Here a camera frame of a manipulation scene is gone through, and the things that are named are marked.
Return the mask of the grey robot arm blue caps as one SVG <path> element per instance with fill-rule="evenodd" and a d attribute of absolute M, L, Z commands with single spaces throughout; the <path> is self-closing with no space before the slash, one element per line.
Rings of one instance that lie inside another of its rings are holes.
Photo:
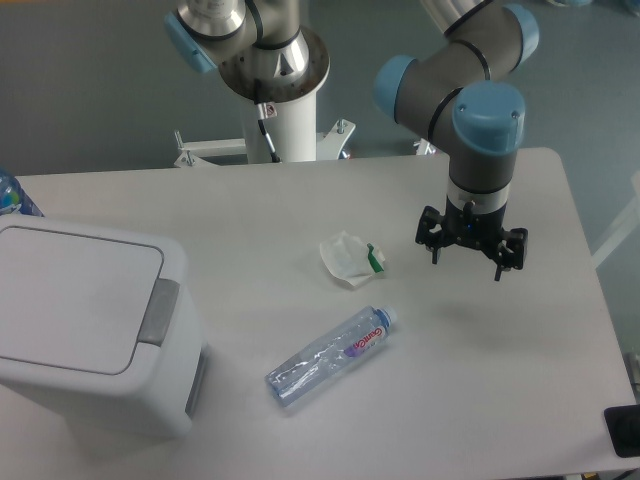
<path fill-rule="evenodd" d="M 498 272 L 524 266 L 528 232 L 504 214 L 523 138 L 525 102 L 505 82 L 536 49 L 534 16 L 515 4 L 428 1 L 446 44 L 426 60 L 396 56 L 374 82 L 377 107 L 449 158 L 446 207 L 426 207 L 415 240 L 433 257 L 457 245 L 483 253 Z M 315 161 L 316 94 L 330 59 L 296 1 L 182 1 L 164 20 L 198 72 L 217 70 L 246 106 L 252 163 Z"/>

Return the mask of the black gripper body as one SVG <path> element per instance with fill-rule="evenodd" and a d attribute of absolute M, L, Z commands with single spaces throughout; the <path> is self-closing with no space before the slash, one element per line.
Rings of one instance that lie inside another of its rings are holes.
<path fill-rule="evenodd" d="M 436 233 L 439 248 L 461 246 L 473 250 L 497 250 L 503 241 L 503 219 L 507 202 L 492 211 L 481 213 L 480 205 L 466 201 L 462 207 L 446 200 L 438 213 Z"/>

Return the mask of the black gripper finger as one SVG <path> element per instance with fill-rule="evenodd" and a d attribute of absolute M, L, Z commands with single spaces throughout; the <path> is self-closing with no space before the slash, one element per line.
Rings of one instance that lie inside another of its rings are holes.
<path fill-rule="evenodd" d="M 529 232 L 526 228 L 502 229 L 483 248 L 483 253 L 496 264 L 494 280 L 500 281 L 502 274 L 524 268 Z"/>
<path fill-rule="evenodd" d="M 431 262 L 437 265 L 441 250 L 453 245 L 456 238 L 447 224 L 447 217 L 431 206 L 425 206 L 418 221 L 415 243 L 431 253 Z"/>

